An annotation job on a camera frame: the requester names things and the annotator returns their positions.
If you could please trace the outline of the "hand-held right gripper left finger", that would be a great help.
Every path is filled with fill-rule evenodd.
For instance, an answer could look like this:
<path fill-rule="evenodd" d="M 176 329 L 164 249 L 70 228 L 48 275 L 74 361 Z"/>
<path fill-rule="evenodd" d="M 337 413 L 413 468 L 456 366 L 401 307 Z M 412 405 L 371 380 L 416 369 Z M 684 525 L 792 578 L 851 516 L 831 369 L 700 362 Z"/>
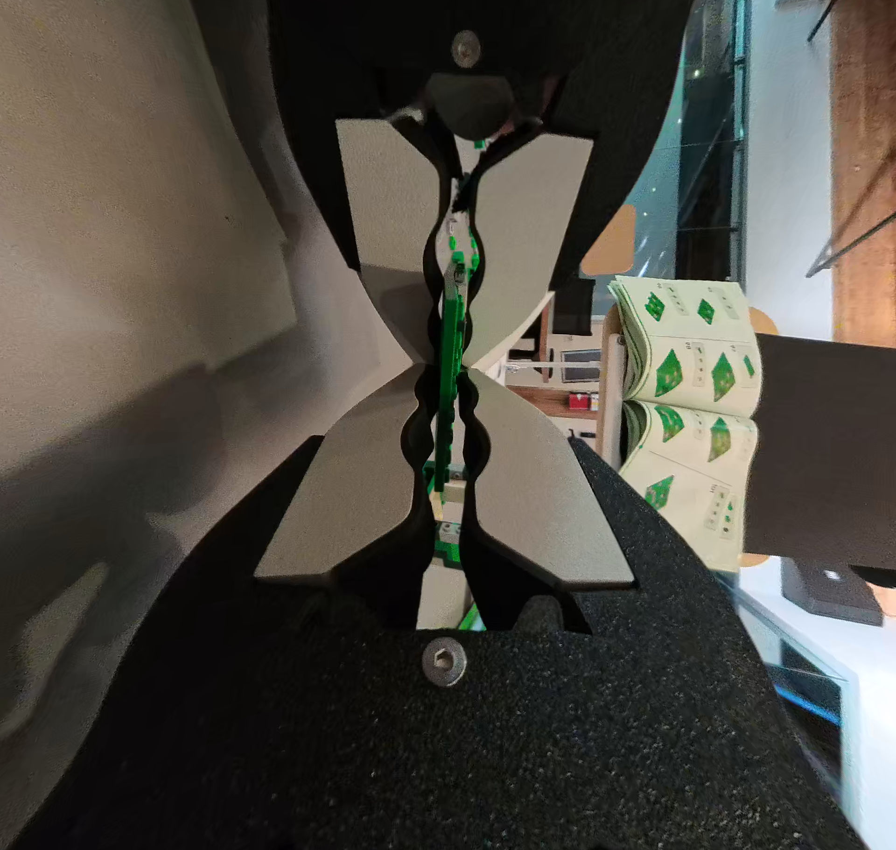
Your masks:
<path fill-rule="evenodd" d="M 324 435 L 254 576 L 322 584 L 353 555 L 428 502 L 423 468 L 434 450 L 432 377 L 412 365 L 362 399 Z"/>

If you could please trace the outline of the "glass window wall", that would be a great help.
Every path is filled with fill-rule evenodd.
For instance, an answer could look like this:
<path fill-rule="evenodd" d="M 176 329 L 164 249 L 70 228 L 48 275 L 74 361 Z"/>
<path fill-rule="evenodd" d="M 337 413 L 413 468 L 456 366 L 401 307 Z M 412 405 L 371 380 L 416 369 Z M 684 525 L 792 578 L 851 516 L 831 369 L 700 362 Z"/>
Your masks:
<path fill-rule="evenodd" d="M 626 202 L 640 277 L 744 283 L 752 0 L 695 0 L 651 156 Z"/>

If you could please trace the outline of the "black box speaker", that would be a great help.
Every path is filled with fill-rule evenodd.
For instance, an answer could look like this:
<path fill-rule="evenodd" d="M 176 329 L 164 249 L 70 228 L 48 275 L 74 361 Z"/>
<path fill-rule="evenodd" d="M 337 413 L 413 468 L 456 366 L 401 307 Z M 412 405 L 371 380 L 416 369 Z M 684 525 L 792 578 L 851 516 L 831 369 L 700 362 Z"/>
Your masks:
<path fill-rule="evenodd" d="M 782 558 L 782 596 L 816 616 L 882 628 L 884 614 L 871 587 L 849 567 Z"/>

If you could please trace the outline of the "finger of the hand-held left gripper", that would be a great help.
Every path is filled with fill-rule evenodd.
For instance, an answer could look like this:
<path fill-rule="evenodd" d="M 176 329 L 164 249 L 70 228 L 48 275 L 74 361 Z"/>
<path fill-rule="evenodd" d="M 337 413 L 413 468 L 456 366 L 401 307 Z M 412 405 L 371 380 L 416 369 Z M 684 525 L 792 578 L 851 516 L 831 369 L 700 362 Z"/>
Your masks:
<path fill-rule="evenodd" d="M 478 180 L 472 225 L 484 275 L 468 304 L 466 367 L 491 367 L 546 305 L 592 148 L 540 134 Z"/>
<path fill-rule="evenodd" d="M 449 188 L 441 153 L 414 118 L 338 119 L 336 128 L 361 283 L 409 358 L 431 364 L 439 292 L 427 278 Z"/>

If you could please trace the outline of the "lego instruction booklet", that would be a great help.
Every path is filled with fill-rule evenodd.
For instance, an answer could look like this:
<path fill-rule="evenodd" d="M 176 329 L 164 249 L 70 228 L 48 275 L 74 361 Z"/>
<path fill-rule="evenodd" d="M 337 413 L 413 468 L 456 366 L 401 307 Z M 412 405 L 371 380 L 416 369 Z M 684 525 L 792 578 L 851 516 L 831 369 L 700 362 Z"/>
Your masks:
<path fill-rule="evenodd" d="M 741 287 L 619 275 L 622 478 L 708 568 L 736 573 L 763 363 Z"/>

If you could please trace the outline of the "green lego plate with tiles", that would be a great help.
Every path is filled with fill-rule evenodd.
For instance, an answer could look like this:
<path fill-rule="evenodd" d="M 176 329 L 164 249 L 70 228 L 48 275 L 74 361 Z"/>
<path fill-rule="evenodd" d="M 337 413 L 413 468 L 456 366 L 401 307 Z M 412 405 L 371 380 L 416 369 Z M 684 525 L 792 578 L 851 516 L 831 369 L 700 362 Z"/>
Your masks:
<path fill-rule="evenodd" d="M 469 253 L 453 249 L 444 275 L 441 309 L 441 340 L 439 345 L 439 390 L 434 432 L 434 492 L 443 493 L 450 480 L 454 443 L 455 402 L 458 377 L 462 370 L 462 356 L 466 337 L 467 297 L 469 282 L 480 262 L 476 241 L 471 241 Z"/>

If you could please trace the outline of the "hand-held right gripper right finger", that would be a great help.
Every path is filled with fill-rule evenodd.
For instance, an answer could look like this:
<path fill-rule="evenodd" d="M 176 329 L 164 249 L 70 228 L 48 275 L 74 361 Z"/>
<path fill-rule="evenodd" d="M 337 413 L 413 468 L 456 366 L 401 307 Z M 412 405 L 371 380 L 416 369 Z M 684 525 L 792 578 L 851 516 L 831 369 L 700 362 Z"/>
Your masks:
<path fill-rule="evenodd" d="M 548 585 L 625 588 L 634 576 L 570 444 L 538 408 L 487 374 L 461 374 L 473 525 Z"/>

